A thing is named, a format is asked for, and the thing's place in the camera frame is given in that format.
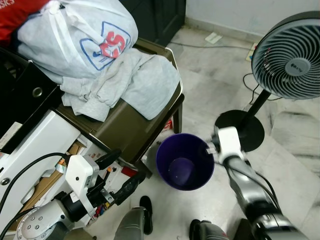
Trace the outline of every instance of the black shoe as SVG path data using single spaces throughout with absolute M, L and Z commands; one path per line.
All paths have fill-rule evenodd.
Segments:
M 144 207 L 144 228 L 143 232 L 145 235 L 152 233 L 153 224 L 152 224 L 152 204 L 148 196 L 143 196 L 140 199 L 140 207 Z
M 200 240 L 200 233 L 199 233 L 199 224 L 200 220 L 194 219 L 190 223 L 190 228 L 189 228 L 189 239 L 190 240 Z

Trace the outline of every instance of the purple bucket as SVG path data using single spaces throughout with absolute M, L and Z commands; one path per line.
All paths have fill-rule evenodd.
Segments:
M 209 181 L 215 168 L 214 157 L 207 153 L 208 148 L 195 135 L 172 135 L 158 148 L 156 168 L 162 179 L 175 189 L 199 189 Z

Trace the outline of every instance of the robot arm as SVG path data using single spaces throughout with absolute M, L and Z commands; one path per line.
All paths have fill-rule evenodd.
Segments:
M 252 180 L 259 181 L 259 176 L 245 161 L 237 129 L 217 129 L 212 136 L 212 142 L 219 152 L 219 163 L 224 165 L 227 171 L 230 186 L 236 193 L 254 237 L 257 240 L 308 240 L 282 215 L 266 191 Z
M 145 179 L 138 172 L 127 180 L 117 193 L 107 192 L 105 181 L 98 175 L 111 165 L 121 154 L 116 150 L 102 156 L 96 162 L 81 155 L 70 157 L 65 179 L 72 192 L 60 192 L 48 204 L 35 208 L 23 217 L 17 228 L 18 240 L 64 239 L 74 228 L 75 222 L 86 214 L 93 216 L 95 207 L 109 203 L 120 205 Z

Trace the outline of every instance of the black fan base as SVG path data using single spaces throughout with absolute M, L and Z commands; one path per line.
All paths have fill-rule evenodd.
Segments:
M 222 113 L 215 121 L 218 128 L 237 127 L 241 120 L 247 114 L 242 110 L 230 110 Z M 261 122 L 253 116 L 245 127 L 238 129 L 241 149 L 245 152 L 251 152 L 257 149 L 265 138 L 265 130 Z

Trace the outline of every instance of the white marble floor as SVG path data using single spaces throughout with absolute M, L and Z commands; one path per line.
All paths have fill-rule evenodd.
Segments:
M 210 46 L 204 40 L 209 34 L 183 27 L 173 41 Z M 252 45 L 229 37 L 223 37 L 216 44 L 246 48 Z M 174 51 L 184 85 L 184 133 L 208 139 L 221 113 L 250 107 L 252 92 L 242 82 L 243 76 L 251 73 L 251 64 L 245 60 L 248 51 L 174 44 L 169 47 Z M 251 88 L 256 86 L 252 76 L 246 80 Z M 266 136 L 258 149 L 247 154 L 249 161 L 272 183 L 283 213 L 310 240 L 320 240 L 319 99 L 267 101 L 257 117 Z M 165 132 L 157 141 L 170 134 Z M 166 185 L 156 171 L 157 147 L 155 142 L 146 162 L 153 176 L 146 179 L 121 206 L 112 207 L 86 230 L 98 240 L 112 240 L 122 217 L 139 204 L 140 197 L 148 195 L 153 204 L 154 226 L 153 233 L 145 236 L 146 240 L 188 240 L 192 219 L 209 220 L 221 226 L 232 239 L 239 219 L 244 216 L 225 170 L 216 166 L 210 181 L 198 190 L 175 190 Z

